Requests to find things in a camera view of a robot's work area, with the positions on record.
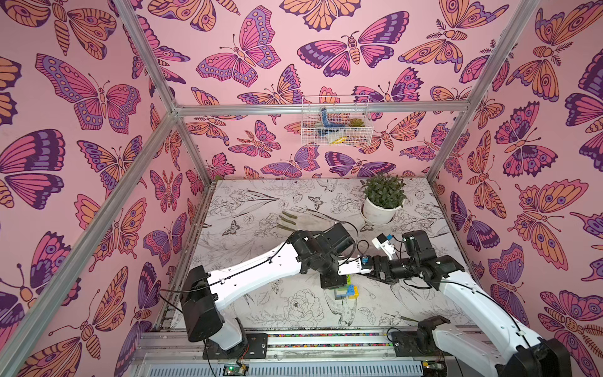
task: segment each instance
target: white flower pot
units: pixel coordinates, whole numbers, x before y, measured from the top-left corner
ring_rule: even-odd
[[[401,206],[391,209],[379,207],[374,205],[368,198],[365,198],[362,214],[373,224],[387,224],[394,218],[394,214],[396,214],[399,208]]]

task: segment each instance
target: potted plant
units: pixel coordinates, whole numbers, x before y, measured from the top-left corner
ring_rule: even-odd
[[[398,176],[379,174],[368,179],[362,184],[366,194],[362,208],[364,217],[374,224],[389,223],[406,199],[404,185]]]

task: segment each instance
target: white wire basket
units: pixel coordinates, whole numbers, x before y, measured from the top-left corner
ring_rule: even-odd
[[[369,145],[373,135],[373,121],[368,112],[367,103],[328,103],[333,98],[319,95],[305,97],[313,103],[301,105],[301,144],[351,145],[353,147]],[[362,126],[351,127],[350,122],[353,119],[360,119]]]

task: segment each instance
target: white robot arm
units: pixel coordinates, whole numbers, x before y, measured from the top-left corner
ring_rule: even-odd
[[[303,274],[309,269],[320,272],[323,289],[340,287],[346,283],[346,275],[356,273],[386,284],[420,277],[459,305],[494,348],[439,316],[419,323],[420,346],[448,352],[484,376],[571,375],[569,353],[559,341],[544,340],[516,321],[452,257],[438,258],[425,232],[410,232],[402,237],[409,258],[393,260],[393,246],[383,235],[373,240],[373,244],[385,251],[387,257],[341,258],[354,242],[338,223],[324,232],[298,230],[269,252],[236,266],[210,273],[203,266],[196,267],[189,272],[180,295],[189,340],[208,338],[226,354],[239,354],[246,346],[244,330],[234,318],[220,311],[271,281]]]

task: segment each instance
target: floral tablecloth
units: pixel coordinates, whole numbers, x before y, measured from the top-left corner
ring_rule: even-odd
[[[217,270],[269,251],[289,235],[276,227],[279,214],[306,208],[353,223],[359,239],[368,242],[380,233],[398,236],[425,230],[438,256],[448,254],[466,265],[427,180],[405,179],[405,183],[408,199],[393,221],[383,226],[369,224],[362,217],[364,194],[359,179],[220,181],[190,268],[203,264],[206,271]],[[351,227],[346,229],[356,236]],[[367,253],[379,251],[371,243]],[[415,280],[414,284],[425,284]],[[320,288],[318,273],[310,271],[252,291],[225,311],[246,328],[261,329],[416,325],[410,319],[438,314],[456,325],[472,324],[438,291],[416,290],[403,283],[386,285],[359,275],[352,276],[352,284],[358,287],[358,299],[336,300],[332,291]],[[179,313],[171,327],[185,327]]]

